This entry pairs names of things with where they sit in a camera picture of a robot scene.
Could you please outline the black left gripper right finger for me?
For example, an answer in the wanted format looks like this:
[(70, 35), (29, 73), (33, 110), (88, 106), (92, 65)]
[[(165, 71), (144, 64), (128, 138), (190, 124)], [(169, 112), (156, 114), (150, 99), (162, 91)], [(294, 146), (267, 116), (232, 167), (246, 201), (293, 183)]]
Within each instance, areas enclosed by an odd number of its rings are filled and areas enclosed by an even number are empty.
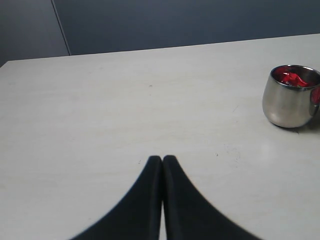
[(258, 240), (208, 202), (174, 155), (163, 158), (164, 218), (168, 240)]

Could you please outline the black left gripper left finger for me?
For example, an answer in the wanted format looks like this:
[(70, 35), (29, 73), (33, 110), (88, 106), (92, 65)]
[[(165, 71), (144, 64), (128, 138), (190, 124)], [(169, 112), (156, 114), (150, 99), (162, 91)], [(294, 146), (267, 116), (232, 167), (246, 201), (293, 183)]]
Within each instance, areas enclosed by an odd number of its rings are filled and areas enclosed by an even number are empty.
[(163, 200), (163, 162), (148, 158), (125, 196), (74, 240), (158, 240)]

